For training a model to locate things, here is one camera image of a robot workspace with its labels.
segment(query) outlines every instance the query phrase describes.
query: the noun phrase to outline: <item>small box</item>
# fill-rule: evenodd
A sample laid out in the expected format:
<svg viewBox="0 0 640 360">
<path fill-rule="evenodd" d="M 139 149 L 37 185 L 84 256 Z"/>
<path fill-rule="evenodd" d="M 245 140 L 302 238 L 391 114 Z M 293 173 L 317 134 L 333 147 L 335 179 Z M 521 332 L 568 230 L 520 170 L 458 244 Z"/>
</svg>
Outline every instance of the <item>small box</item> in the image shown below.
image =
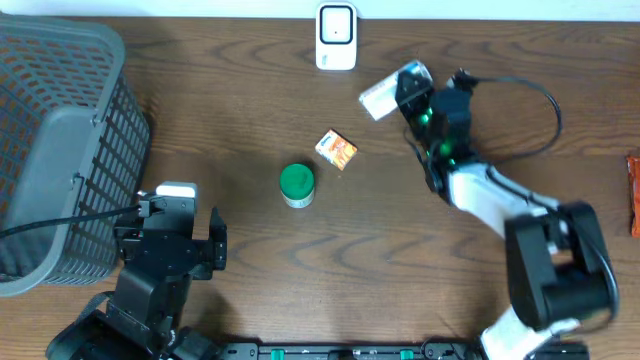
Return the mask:
<svg viewBox="0 0 640 360">
<path fill-rule="evenodd" d="M 316 145 L 316 152 L 340 170 L 344 170 L 358 149 L 331 129 Z"/>
</svg>

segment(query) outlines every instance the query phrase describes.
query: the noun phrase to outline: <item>white backdrop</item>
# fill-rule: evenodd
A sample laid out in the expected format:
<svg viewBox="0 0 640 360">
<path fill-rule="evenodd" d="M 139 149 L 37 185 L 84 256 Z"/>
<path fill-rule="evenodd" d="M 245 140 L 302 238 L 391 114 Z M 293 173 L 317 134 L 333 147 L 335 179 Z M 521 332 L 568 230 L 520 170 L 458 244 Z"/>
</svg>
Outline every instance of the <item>white backdrop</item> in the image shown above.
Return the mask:
<svg viewBox="0 0 640 360">
<path fill-rule="evenodd" d="M 312 18 L 309 0 L 0 0 L 25 15 Z M 640 21 L 640 0 L 352 0 L 361 18 Z"/>
</svg>

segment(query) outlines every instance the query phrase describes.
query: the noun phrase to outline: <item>wood grain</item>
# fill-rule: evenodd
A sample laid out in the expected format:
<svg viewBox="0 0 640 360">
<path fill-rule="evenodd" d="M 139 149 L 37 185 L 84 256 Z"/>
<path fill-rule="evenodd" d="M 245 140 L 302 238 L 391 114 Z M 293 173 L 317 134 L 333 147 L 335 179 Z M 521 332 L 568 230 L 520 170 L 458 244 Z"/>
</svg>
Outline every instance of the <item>wood grain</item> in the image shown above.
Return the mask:
<svg viewBox="0 0 640 360">
<path fill-rule="evenodd" d="M 429 193 L 395 114 L 374 123 L 358 95 L 418 58 L 436 81 L 459 67 L 544 84 L 565 132 L 538 158 L 505 165 L 525 186 L 598 212 L 622 291 L 618 321 L 586 340 L 592 359 L 640 356 L 639 244 L 629 236 L 624 156 L 640 142 L 640 26 L 608 23 L 361 21 L 358 65 L 314 65 L 314 23 L 93 19 L 124 39 L 125 73 L 154 117 L 143 186 L 199 186 L 195 235 L 211 207 L 229 225 L 227 270 L 192 287 L 183 325 L 216 339 L 420 342 L 472 337 L 508 306 L 495 234 Z M 487 85 L 474 136 L 492 159 L 542 144 L 553 113 L 539 94 Z M 343 173 L 313 154 L 329 128 L 359 148 Z M 287 208 L 278 175 L 311 161 L 317 195 Z M 0 300 L 0 358 L 40 359 L 49 341 L 115 278 L 41 286 Z"/>
</svg>

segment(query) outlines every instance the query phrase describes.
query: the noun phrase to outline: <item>green cap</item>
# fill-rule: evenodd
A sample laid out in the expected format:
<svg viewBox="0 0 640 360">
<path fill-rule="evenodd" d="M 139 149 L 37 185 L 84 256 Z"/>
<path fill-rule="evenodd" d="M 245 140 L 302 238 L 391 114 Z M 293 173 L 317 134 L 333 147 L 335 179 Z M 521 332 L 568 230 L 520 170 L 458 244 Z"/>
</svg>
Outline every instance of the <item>green cap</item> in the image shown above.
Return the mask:
<svg viewBox="0 0 640 360">
<path fill-rule="evenodd" d="M 280 190 L 291 200 L 302 200 L 313 191 L 315 180 L 311 169 L 302 164 L 289 165 L 280 174 Z"/>
</svg>

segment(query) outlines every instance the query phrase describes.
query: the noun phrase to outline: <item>gray basket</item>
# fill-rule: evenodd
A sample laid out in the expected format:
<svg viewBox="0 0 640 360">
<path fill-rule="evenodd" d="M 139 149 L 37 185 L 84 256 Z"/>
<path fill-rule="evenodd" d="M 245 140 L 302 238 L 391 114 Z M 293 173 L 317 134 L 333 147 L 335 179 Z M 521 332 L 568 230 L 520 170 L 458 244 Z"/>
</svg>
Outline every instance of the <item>gray basket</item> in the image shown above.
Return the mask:
<svg viewBox="0 0 640 360">
<path fill-rule="evenodd" d="M 129 206 L 149 125 L 127 87 L 124 45 L 106 26 L 0 16 L 0 223 Z M 0 296 L 86 285 L 117 263 L 115 218 L 0 239 Z"/>
</svg>

